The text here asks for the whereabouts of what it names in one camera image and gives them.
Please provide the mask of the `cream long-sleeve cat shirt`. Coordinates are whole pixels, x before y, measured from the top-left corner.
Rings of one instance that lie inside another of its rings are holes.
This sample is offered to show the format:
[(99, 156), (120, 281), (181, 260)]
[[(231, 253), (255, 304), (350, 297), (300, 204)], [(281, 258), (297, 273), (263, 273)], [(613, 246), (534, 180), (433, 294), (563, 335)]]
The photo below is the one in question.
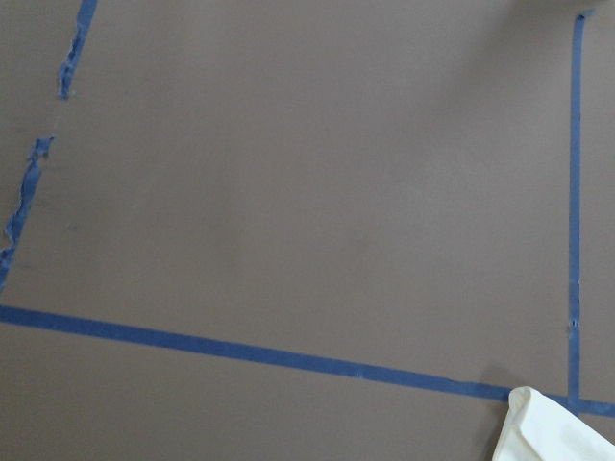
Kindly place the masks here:
[(494, 460), (612, 460), (614, 445), (554, 400), (517, 387), (494, 449)]

